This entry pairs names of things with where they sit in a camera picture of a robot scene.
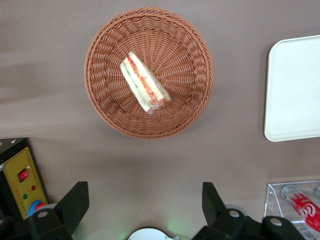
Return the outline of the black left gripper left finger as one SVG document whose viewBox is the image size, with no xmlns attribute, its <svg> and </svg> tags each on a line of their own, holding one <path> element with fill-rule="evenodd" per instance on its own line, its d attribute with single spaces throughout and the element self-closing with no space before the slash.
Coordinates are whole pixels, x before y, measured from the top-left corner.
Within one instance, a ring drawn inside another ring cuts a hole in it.
<svg viewBox="0 0 320 240">
<path fill-rule="evenodd" d="M 72 235 L 85 216 L 89 206 L 88 182 L 79 181 L 55 206 L 55 212 Z"/>
</svg>

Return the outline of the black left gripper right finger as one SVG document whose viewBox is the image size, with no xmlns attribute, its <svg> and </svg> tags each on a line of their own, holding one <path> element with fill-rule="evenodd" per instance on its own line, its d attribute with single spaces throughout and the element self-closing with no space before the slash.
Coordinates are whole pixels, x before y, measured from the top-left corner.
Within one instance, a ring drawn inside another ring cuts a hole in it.
<svg viewBox="0 0 320 240">
<path fill-rule="evenodd" d="M 212 182 L 202 183 L 202 211 L 208 226 L 214 224 L 226 206 Z"/>
</svg>

